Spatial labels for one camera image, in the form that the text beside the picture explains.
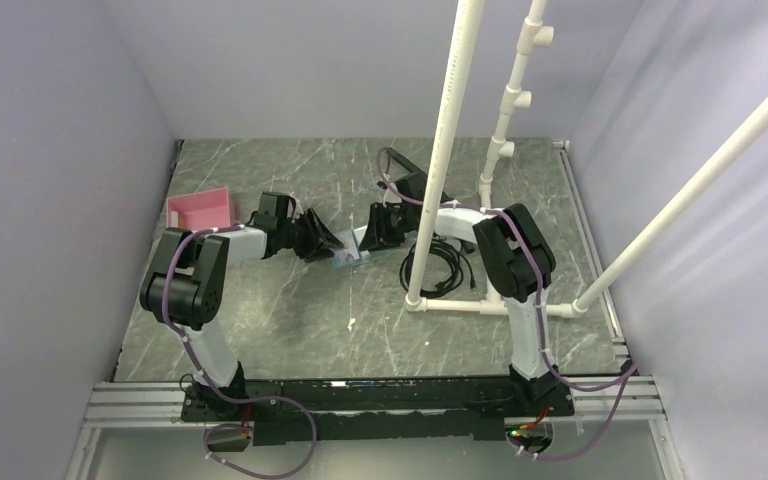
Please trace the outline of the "green card holder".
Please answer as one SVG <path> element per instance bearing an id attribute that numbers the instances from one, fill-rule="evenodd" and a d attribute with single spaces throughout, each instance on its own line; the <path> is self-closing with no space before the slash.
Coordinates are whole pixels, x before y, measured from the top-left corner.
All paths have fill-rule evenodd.
<path id="1" fill-rule="evenodd" d="M 343 230 L 337 232 L 335 237 L 343 244 L 342 248 L 332 249 L 333 256 L 330 259 L 334 269 L 345 267 L 354 267 L 387 253 L 386 250 L 362 250 L 360 243 L 367 231 L 366 226 L 358 227 L 352 230 Z"/>

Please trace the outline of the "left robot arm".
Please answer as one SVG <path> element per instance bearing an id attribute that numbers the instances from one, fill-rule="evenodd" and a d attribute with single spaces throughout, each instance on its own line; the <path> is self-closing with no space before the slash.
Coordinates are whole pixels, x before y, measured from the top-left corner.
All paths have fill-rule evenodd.
<path id="1" fill-rule="evenodd" d="M 210 391 L 208 407 L 221 419 L 239 417 L 248 402 L 244 368 L 215 319 L 227 268 L 283 250 L 311 263 L 344 246 L 313 209 L 298 212 L 296 207 L 291 195 L 266 191 L 246 223 L 201 230 L 169 227 L 142 281 L 140 307 L 178 338 L 196 385 Z"/>

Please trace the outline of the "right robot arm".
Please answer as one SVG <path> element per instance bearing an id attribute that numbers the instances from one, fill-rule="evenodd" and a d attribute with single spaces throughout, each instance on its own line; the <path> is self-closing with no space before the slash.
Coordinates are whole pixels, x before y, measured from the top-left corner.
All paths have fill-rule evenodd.
<path id="1" fill-rule="evenodd" d="M 379 186 L 395 194 L 397 202 L 375 202 L 360 240 L 361 251 L 398 247 L 421 223 L 422 201 L 415 192 L 427 177 L 413 172 L 393 183 L 380 175 Z M 557 262 L 527 208 L 515 203 L 502 210 L 463 204 L 450 199 L 440 204 L 433 233 L 477 247 L 488 283 L 500 295 L 511 327 L 511 401 L 517 411 L 534 415 L 545 407 L 559 381 L 548 351 L 544 307 L 546 290 Z"/>

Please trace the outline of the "black foam tube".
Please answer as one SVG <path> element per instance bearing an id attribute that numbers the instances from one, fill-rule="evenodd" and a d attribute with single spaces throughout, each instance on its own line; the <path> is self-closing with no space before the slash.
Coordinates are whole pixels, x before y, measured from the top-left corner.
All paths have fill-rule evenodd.
<path id="1" fill-rule="evenodd" d="M 389 165 L 395 162 L 397 165 L 399 165 L 402 169 L 404 169 L 408 173 L 417 173 L 417 172 L 423 173 L 423 170 L 418 165 L 413 163 L 405 155 L 403 155 L 393 147 L 386 147 L 384 151 L 387 157 L 386 170 L 389 170 Z"/>

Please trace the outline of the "pink plastic bin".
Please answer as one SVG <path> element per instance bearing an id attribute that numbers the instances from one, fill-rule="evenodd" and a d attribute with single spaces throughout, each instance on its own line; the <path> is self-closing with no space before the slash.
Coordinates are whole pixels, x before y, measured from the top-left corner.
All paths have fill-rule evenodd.
<path id="1" fill-rule="evenodd" d="M 237 220 L 228 188 L 170 197 L 166 200 L 166 226 L 188 230 L 225 228 Z"/>

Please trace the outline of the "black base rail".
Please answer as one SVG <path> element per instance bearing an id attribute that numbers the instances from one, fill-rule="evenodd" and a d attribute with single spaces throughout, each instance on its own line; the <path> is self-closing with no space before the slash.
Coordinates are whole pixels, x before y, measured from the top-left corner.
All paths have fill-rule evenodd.
<path id="1" fill-rule="evenodd" d="M 289 442 L 469 437 L 497 441 L 507 427 L 538 417 L 570 417 L 569 389 L 558 384 L 530 401 L 511 375 L 247 380 L 239 403 L 196 384 L 184 388 L 185 423 L 233 423 L 257 446 Z"/>

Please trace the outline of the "white PVC pipe frame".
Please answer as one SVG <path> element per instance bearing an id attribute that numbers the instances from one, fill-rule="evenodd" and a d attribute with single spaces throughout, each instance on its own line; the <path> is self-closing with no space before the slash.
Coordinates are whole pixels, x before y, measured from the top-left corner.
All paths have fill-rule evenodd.
<path id="1" fill-rule="evenodd" d="M 533 1 L 525 16 L 518 36 L 516 56 L 509 80 L 499 105 L 499 117 L 490 138 L 486 161 L 479 175 L 479 213 L 486 214 L 491 207 L 493 174 L 501 158 L 510 158 L 515 152 L 512 141 L 506 137 L 510 118 L 518 109 L 532 103 L 532 94 L 521 88 L 522 79 L 534 49 L 548 47 L 554 40 L 554 29 L 544 24 L 546 2 Z M 470 59 L 483 12 L 481 1 L 461 1 L 458 4 L 451 39 L 444 92 L 438 115 L 435 139 L 454 136 L 455 117 L 460 112 L 463 88 L 466 84 Z M 636 261 L 677 217 L 683 213 L 740 155 L 742 155 L 768 129 L 768 96 L 706 160 L 697 172 L 667 202 L 654 218 L 620 253 L 606 271 L 575 300 L 562 304 L 543 304 L 542 313 L 549 316 L 574 319 L 587 312 L 589 306 Z"/>

